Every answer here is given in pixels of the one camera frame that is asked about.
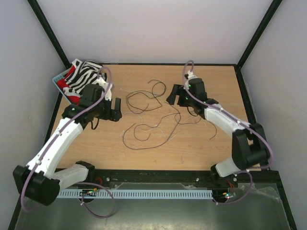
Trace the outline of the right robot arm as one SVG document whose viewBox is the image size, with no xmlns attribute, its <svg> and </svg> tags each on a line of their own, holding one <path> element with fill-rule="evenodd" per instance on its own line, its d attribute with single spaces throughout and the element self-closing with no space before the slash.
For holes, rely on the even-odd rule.
<svg viewBox="0 0 307 230">
<path fill-rule="evenodd" d="M 166 101 L 170 105 L 191 107 L 201 118 L 219 127 L 232 139 L 231 156 L 211 167 L 210 182 L 221 186 L 227 176 L 268 160 L 271 156 L 267 147 L 263 127 L 239 120 L 228 113 L 215 99 L 207 97 L 202 79 L 187 80 L 184 85 L 175 84 Z"/>
</svg>

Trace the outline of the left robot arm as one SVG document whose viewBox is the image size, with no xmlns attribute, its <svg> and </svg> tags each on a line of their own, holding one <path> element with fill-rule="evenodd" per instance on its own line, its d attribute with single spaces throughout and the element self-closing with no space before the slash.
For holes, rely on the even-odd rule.
<svg viewBox="0 0 307 230">
<path fill-rule="evenodd" d="M 95 118 L 115 122 L 121 119 L 121 99 L 116 98 L 112 109 L 111 88 L 111 83 L 86 85 L 79 103 L 65 108 L 59 125 L 39 153 L 25 166 L 18 165 L 13 170 L 23 207 L 26 197 L 48 206 L 60 191 L 79 182 L 86 186 L 95 182 L 95 167 L 90 163 L 78 161 L 58 172 L 56 168 L 71 143 Z"/>
</svg>

